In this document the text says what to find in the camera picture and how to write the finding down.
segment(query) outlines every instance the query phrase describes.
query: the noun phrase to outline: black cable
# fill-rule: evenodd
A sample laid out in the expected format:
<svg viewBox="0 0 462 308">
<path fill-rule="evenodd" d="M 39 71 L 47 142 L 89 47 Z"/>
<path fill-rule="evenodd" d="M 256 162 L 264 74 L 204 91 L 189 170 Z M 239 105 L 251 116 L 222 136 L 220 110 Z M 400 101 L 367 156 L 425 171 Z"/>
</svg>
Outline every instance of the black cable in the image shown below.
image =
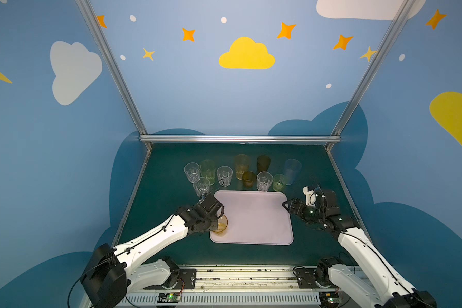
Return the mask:
<svg viewBox="0 0 462 308">
<path fill-rule="evenodd" d="M 80 278 L 82 278 L 82 276 L 79 277 L 79 279 L 75 280 L 74 284 L 72 285 L 72 287 L 70 288 L 70 291 L 68 292 L 68 296 L 67 296 L 67 307 L 70 308 L 70 294 L 72 294 L 72 290 L 74 289 L 75 285 L 77 284 L 77 282 L 79 282 Z"/>
<path fill-rule="evenodd" d="M 339 259 L 340 259 L 340 254 L 343 253 L 345 254 L 348 258 L 349 258 L 349 261 L 351 261 L 351 265 L 353 266 L 353 269 L 354 269 L 354 274 L 356 274 L 356 267 L 354 266 L 354 261 L 353 259 L 351 259 L 351 256 L 347 253 L 345 253 L 344 251 L 339 251 Z"/>
<path fill-rule="evenodd" d="M 350 300 L 351 300 L 351 297 L 349 297 L 349 298 L 344 302 L 344 304 L 342 304 L 342 305 L 340 305 L 340 306 L 337 306 L 337 308 L 343 307 L 343 306 L 346 305 L 347 302 L 350 301 Z"/>
<path fill-rule="evenodd" d="M 171 218 L 168 220 L 167 224 L 164 225 L 164 226 L 161 228 L 161 230 L 157 231 L 156 233 L 154 233 L 153 235 L 149 236 L 148 238 L 145 238 L 145 239 L 141 240 L 140 242 L 136 243 L 134 246 L 126 248 L 123 252 L 117 254 L 115 257 L 120 256 L 120 255 L 122 255 L 122 254 L 124 254 L 124 253 L 126 253 L 126 252 L 130 252 L 130 250 L 134 249 L 136 246 L 138 246 L 138 245 L 142 244 L 143 242 L 147 241 L 147 240 L 150 239 L 151 237 L 154 237 L 155 235 L 157 235 L 157 234 L 158 234 L 159 232 L 161 232 L 161 231 L 165 231 L 165 232 L 166 232 L 166 227 L 169 225 L 169 223 L 171 222 L 171 220 L 173 219 L 173 217 L 174 217 L 174 214 L 173 214 L 173 215 L 171 216 Z"/>
<path fill-rule="evenodd" d="M 131 302 L 131 301 L 129 301 L 129 298 L 128 298 L 126 295 L 125 295 L 125 298 L 127 299 L 127 302 L 129 302 L 129 303 L 130 303 L 130 305 L 132 305 L 132 306 L 134 306 L 134 307 L 137 307 L 137 308 L 140 308 L 139 306 L 135 306 L 134 304 L 132 304 L 132 302 Z"/>
</svg>

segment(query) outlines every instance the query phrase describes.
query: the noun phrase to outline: orange star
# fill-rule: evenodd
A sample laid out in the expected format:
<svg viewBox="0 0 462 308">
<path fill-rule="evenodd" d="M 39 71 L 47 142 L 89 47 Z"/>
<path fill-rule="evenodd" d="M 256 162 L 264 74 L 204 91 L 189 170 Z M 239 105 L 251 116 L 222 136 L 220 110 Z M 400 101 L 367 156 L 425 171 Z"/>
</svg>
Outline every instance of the orange star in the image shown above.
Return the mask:
<svg viewBox="0 0 462 308">
<path fill-rule="evenodd" d="M 296 27 L 296 25 L 286 25 L 285 23 L 282 23 L 282 29 L 281 33 L 279 33 L 279 36 L 277 36 L 278 39 L 281 37 L 287 37 L 288 39 L 291 39 L 291 31 Z"/>
<path fill-rule="evenodd" d="M 194 32 L 195 30 L 187 30 L 183 28 L 183 40 L 191 40 L 192 42 L 194 41 Z"/>
<path fill-rule="evenodd" d="M 440 10 L 437 10 L 436 13 L 433 15 L 433 18 L 426 23 L 426 26 L 431 26 L 434 30 L 436 29 L 438 23 L 445 17 L 446 15 L 440 14 Z"/>
<path fill-rule="evenodd" d="M 344 37 L 344 36 L 340 36 L 339 37 L 339 43 L 337 43 L 336 46 L 334 46 L 334 49 L 337 49 L 337 48 L 342 48 L 344 50 L 346 50 L 346 47 L 347 47 L 347 43 L 349 43 L 349 41 L 353 38 L 354 36 L 351 36 L 351 37 Z"/>
<path fill-rule="evenodd" d="M 99 21 L 99 25 L 103 28 L 108 28 L 106 27 L 106 24 L 104 23 L 104 15 L 101 15 L 101 16 L 96 16 L 98 18 L 98 21 Z"/>
</svg>

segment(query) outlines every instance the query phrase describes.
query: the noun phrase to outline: light blue cup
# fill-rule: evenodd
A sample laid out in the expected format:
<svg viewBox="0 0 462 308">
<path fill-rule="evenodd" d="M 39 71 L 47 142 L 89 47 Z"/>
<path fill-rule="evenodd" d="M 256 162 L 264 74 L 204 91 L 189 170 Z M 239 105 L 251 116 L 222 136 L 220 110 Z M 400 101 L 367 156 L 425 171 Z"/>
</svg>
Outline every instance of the light blue cup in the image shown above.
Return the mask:
<svg viewBox="0 0 462 308">
<path fill-rule="evenodd" d="M 286 185 L 294 183 L 297 175 L 300 173 L 301 167 L 301 163 L 292 158 L 284 163 L 284 171 L 282 174 L 286 177 Z"/>
</svg>

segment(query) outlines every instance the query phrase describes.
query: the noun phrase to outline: metal bar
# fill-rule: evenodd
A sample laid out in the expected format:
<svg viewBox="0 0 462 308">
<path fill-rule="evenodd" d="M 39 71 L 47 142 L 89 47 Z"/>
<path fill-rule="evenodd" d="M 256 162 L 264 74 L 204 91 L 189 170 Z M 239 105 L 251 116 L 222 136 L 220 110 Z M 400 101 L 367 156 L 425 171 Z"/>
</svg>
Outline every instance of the metal bar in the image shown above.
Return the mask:
<svg viewBox="0 0 462 308">
<path fill-rule="evenodd" d="M 327 155 L 329 156 L 330 162 L 332 163 L 333 169 L 335 170 L 335 174 L 337 174 L 337 178 L 339 179 L 340 186 L 342 186 L 342 190 L 344 191 L 344 194 L 346 195 L 347 201 L 349 202 L 349 205 L 351 206 L 351 209 L 353 210 L 354 216 L 356 217 L 364 233 L 366 233 L 366 236 L 368 237 L 370 242 L 372 242 L 370 234 L 368 233 L 368 230 L 366 230 L 366 226 L 363 223 L 363 219 L 361 219 L 361 215 L 359 215 L 358 209 L 356 208 L 356 205 L 354 204 L 354 200 L 351 197 L 349 190 L 347 189 L 346 182 L 344 182 L 344 179 L 342 178 L 342 175 L 340 174 L 340 170 L 337 167 L 337 164 L 335 163 L 335 160 L 333 159 L 333 156 L 330 153 L 330 151 L 327 151 Z"/>
<path fill-rule="evenodd" d="M 373 58 L 373 61 L 370 61 L 370 64 L 368 65 L 368 68 L 364 72 L 363 77 L 361 78 L 360 83 L 358 84 L 358 87 L 354 91 L 354 94 L 351 97 L 351 100 L 346 105 L 346 108 L 342 115 L 339 118 L 339 121 L 333 128 L 332 134 L 333 136 L 339 136 L 344 127 L 347 124 L 347 121 L 349 121 L 349 118 L 351 118 L 351 115 L 353 114 L 354 110 L 358 106 L 359 102 L 361 101 L 361 98 L 365 94 L 366 90 L 370 86 L 370 83 L 373 81 L 373 78 L 376 75 L 376 72 L 380 69 L 381 64 L 383 63 L 383 60 L 387 56 L 388 52 L 394 45 L 395 40 L 400 34 L 400 31 L 402 31 L 402 28 L 406 24 L 406 21 L 409 16 L 409 12 L 413 6 L 413 4 L 416 2 L 416 0 L 405 0 L 402 5 L 400 6 L 399 11 L 395 15 L 394 20 L 390 24 L 387 33 L 382 39 L 382 42 L 378 46 L 377 52 L 375 54 L 375 58 Z M 326 145 L 327 150 L 332 149 L 333 143 L 329 142 Z"/>
<path fill-rule="evenodd" d="M 140 185 L 140 181 L 142 180 L 142 176 L 144 175 L 145 167 L 147 166 L 147 162 L 149 161 L 150 156 L 151 156 L 151 151 L 148 150 L 147 155 L 144 158 L 144 163 L 142 163 L 142 167 L 137 177 L 136 184 L 133 187 L 132 194 L 130 195 L 129 203 L 127 204 L 127 207 L 125 208 L 125 212 L 123 213 L 122 220 L 120 221 L 120 224 L 118 225 L 118 229 L 116 231 L 115 238 L 113 239 L 111 247 L 115 247 L 116 245 L 118 245 L 120 235 L 122 234 L 123 227 L 125 226 L 127 217 L 129 216 L 130 209 L 132 208 L 133 200 L 136 198 L 137 190 Z"/>
<path fill-rule="evenodd" d="M 208 136 L 208 135 L 141 135 L 142 142 L 197 142 L 197 143 L 237 143 L 237 142 L 306 142 L 306 143 L 337 143 L 340 136 Z"/>
<path fill-rule="evenodd" d="M 98 45 L 99 51 L 104 58 L 106 65 L 108 66 L 109 71 L 111 72 L 111 76 L 120 91 L 120 94 L 123 98 L 123 101 L 127 105 L 130 115 L 132 116 L 133 122 L 135 123 L 138 131 L 140 134 L 147 134 L 145 129 L 144 123 L 142 118 L 138 112 L 137 106 L 133 101 L 132 96 L 130 95 L 130 91 L 125 83 L 125 80 L 122 77 L 122 73 L 116 64 L 115 57 L 111 52 L 111 48 L 109 47 L 108 41 L 104 36 L 104 33 L 99 25 L 98 19 L 92 8 L 91 3 L 89 0 L 75 0 L 77 5 L 79 6 L 80 12 L 84 16 L 86 20 L 87 26 L 89 30 L 91 30 L 92 37 L 94 41 Z"/>
</svg>

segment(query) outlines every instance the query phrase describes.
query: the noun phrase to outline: yellow cloud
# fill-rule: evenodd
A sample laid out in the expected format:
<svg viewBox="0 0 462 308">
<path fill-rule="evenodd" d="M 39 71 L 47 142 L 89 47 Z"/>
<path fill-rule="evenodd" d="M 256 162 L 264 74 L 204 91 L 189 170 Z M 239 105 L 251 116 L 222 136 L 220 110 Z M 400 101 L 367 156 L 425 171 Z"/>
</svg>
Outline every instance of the yellow cloud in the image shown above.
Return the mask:
<svg viewBox="0 0 462 308">
<path fill-rule="evenodd" d="M 249 37 L 235 40 L 229 52 L 219 58 L 219 64 L 226 69 L 269 69 L 274 63 L 275 58 L 267 52 L 267 47 Z"/>
<path fill-rule="evenodd" d="M 430 104 L 430 112 L 447 132 L 462 145 L 462 94 L 445 92 Z"/>
</svg>

